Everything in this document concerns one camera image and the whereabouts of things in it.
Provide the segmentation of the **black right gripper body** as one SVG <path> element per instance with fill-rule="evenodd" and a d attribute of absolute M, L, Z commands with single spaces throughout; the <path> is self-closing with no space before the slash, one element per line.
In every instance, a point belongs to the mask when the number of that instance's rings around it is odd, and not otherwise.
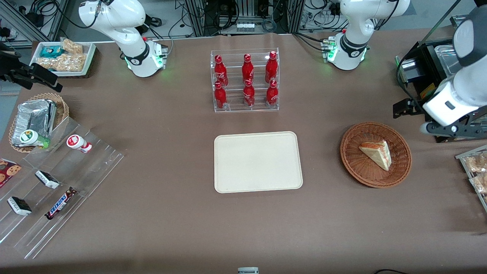
<path fill-rule="evenodd" d="M 21 54 L 13 48 L 0 43 L 0 76 L 3 81 L 19 85 L 31 85 L 28 71 L 31 66 L 20 61 Z"/>

